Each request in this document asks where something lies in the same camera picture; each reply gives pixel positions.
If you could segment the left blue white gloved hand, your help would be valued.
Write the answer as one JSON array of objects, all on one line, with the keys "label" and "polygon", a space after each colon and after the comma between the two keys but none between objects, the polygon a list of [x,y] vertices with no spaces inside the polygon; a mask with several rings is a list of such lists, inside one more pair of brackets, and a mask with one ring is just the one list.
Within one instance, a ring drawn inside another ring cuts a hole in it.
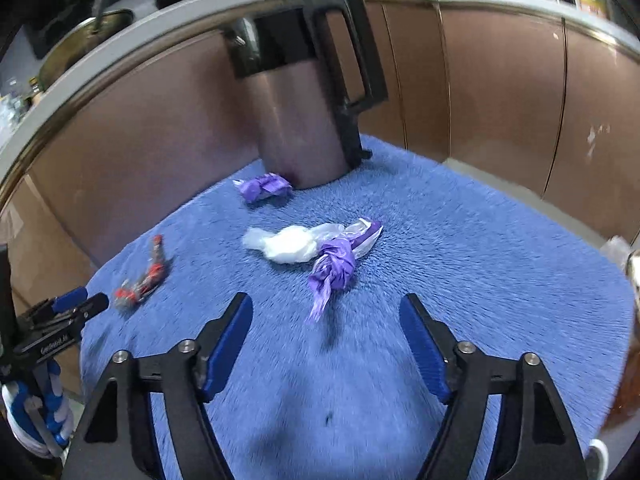
[{"label": "left blue white gloved hand", "polygon": [[24,382],[2,386],[2,400],[13,437],[39,458],[59,458],[74,431],[74,415],[61,384],[61,367],[47,362],[47,378],[33,393]]}]

